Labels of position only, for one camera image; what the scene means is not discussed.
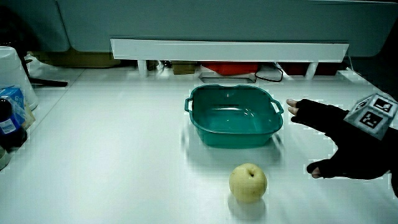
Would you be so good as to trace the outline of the person's right hand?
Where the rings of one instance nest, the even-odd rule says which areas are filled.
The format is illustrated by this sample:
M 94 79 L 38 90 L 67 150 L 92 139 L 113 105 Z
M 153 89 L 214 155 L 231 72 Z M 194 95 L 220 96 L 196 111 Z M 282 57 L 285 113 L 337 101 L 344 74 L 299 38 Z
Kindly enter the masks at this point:
M 389 128 L 380 141 L 347 123 L 344 120 L 347 110 L 308 99 L 288 99 L 287 104 L 293 114 L 292 122 L 324 133 L 337 146 L 331 158 L 307 166 L 312 177 L 369 180 L 387 172 L 397 174 L 396 129 Z

